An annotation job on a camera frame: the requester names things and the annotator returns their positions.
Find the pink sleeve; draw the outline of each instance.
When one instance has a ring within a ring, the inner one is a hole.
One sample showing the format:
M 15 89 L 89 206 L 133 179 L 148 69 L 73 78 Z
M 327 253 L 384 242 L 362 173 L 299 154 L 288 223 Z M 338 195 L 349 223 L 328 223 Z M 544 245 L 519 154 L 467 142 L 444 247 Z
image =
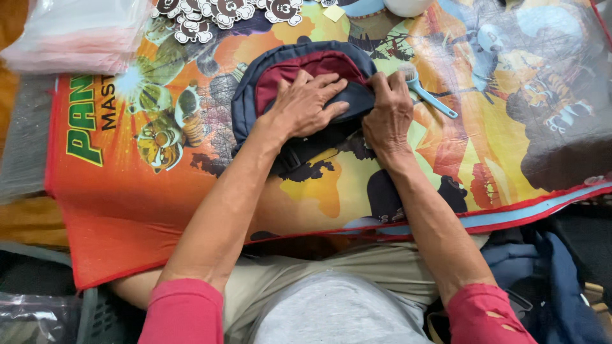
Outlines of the pink sleeve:
M 202 280 L 160 283 L 138 343 L 223 344 L 222 309 L 221 293 Z
M 452 344 L 536 344 L 514 315 L 508 294 L 497 286 L 466 285 L 446 309 Z

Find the hand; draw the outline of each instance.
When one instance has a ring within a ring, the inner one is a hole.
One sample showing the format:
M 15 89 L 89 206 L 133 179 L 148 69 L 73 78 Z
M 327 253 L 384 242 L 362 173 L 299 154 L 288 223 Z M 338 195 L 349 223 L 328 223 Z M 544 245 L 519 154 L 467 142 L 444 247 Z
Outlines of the hand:
M 348 81 L 337 73 L 321 74 L 316 78 L 305 70 L 297 73 L 293 84 L 278 82 L 278 95 L 272 108 L 261 116 L 256 126 L 273 130 L 281 135 L 283 143 L 292 137 L 306 137 L 327 127 L 329 121 L 349 109 L 347 102 L 323 106 L 340 93 Z
M 364 117 L 364 136 L 383 162 L 397 154 L 412 152 L 408 145 L 408 128 L 414 117 L 412 99 L 404 72 L 390 77 L 374 74 L 368 81 L 374 88 L 374 109 Z

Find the printed cartoon mat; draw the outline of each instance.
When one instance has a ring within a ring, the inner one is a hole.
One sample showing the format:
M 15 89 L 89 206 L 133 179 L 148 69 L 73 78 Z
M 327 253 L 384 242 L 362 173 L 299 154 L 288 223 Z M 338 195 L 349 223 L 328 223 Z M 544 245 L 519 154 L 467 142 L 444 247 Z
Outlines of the printed cartoon mat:
M 334 23 L 306 1 L 297 26 L 257 11 L 231 29 L 211 26 L 204 44 L 178 43 L 173 20 L 151 19 L 125 75 L 58 79 L 46 186 L 64 213 L 79 288 L 168 259 L 231 160 L 230 103 L 244 70 L 288 43 L 348 41 L 386 73 L 416 65 L 422 86 L 459 117 L 413 95 L 409 143 L 470 233 L 612 190 L 612 53 L 590 3 L 438 0 L 408 19 L 381 0 L 340 6 L 346 15 Z M 306 233 L 409 237 L 359 133 L 269 178 L 247 242 Z

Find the waist bag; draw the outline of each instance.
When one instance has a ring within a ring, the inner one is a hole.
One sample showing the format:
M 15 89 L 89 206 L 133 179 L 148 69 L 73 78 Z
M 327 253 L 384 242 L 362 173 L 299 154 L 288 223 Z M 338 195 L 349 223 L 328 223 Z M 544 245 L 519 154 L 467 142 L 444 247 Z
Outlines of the waist bag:
M 346 89 L 326 106 L 345 101 L 351 108 L 320 132 L 307 138 L 288 140 L 272 165 L 272 174 L 300 167 L 361 128 L 361 116 L 374 107 L 374 94 L 365 84 L 376 73 L 369 55 L 356 45 L 337 41 L 283 45 L 256 58 L 236 89 L 232 99 L 232 125 L 237 143 L 233 156 L 244 144 L 257 118 L 272 108 L 278 82 L 285 79 L 292 83 L 300 69 L 313 77 L 338 73 L 340 78 L 346 78 L 349 81 Z

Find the clear plastic bag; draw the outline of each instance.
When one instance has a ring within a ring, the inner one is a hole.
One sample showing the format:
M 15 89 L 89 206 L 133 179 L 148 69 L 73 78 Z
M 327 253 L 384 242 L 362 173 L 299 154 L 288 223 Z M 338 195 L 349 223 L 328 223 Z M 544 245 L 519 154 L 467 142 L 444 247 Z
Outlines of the clear plastic bag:
M 0 344 L 75 343 L 82 300 L 0 292 Z
M 150 0 L 32 0 L 23 34 L 0 57 L 22 73 L 125 72 L 151 6 Z

